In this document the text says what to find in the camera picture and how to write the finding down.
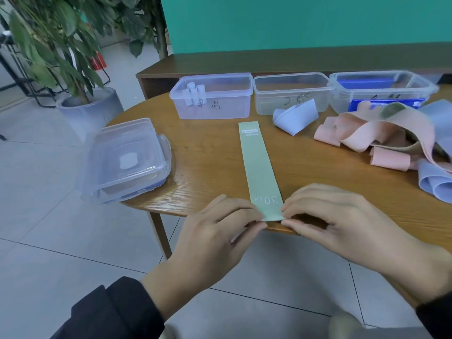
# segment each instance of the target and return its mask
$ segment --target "green wall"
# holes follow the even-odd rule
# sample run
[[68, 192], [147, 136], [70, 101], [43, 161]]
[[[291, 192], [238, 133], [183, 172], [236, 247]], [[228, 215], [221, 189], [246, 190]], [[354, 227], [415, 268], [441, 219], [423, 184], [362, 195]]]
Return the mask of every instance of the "green wall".
[[452, 41], [452, 0], [162, 0], [175, 53]]

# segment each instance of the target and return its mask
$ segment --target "black jacket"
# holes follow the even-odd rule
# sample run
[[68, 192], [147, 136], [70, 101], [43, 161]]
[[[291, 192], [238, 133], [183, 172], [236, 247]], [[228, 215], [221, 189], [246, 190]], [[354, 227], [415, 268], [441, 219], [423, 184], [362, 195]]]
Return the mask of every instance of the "black jacket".
[[[416, 314], [434, 339], [452, 338], [452, 292], [419, 306]], [[78, 301], [51, 339], [158, 339], [164, 328], [143, 285], [122, 277]]]

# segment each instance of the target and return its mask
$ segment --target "person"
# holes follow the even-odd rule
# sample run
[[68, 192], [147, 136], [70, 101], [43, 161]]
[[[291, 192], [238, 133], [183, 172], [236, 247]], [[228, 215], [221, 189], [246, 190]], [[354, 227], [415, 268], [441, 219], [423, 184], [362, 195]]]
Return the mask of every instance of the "person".
[[[382, 273], [421, 302], [416, 313], [434, 339], [452, 334], [452, 256], [406, 233], [363, 196], [323, 184], [305, 186], [282, 206], [281, 223], [345, 259]], [[326, 229], [291, 219], [309, 214]], [[174, 254], [139, 282], [122, 277], [100, 286], [71, 310], [52, 336], [146, 338], [195, 295], [222, 279], [267, 224], [248, 200], [218, 196], [187, 216]]]

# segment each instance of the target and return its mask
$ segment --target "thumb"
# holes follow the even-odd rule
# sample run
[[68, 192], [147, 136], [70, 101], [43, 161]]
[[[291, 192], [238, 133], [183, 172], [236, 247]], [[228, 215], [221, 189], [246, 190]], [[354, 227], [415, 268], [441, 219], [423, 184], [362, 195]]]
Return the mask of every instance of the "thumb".
[[296, 219], [284, 219], [281, 221], [281, 225], [293, 229], [297, 234], [309, 238], [322, 246], [328, 246], [326, 230], [323, 230], [320, 227]]
[[257, 237], [259, 232], [261, 232], [264, 228], [267, 228], [266, 222], [254, 222], [248, 226], [232, 243], [234, 246], [232, 252], [234, 256], [237, 258], [237, 262], [240, 261], [243, 254], [250, 247], [251, 243]]

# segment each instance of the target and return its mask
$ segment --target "gray planter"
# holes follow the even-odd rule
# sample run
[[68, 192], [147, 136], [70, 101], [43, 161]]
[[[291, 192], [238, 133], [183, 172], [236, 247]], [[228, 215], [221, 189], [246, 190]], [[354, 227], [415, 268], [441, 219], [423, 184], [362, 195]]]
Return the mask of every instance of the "gray planter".
[[87, 105], [81, 105], [78, 97], [73, 96], [56, 103], [56, 107], [82, 142], [85, 142], [87, 134], [99, 132], [124, 111], [113, 88], [97, 88], [93, 94], [93, 97], [88, 95], [92, 102]]

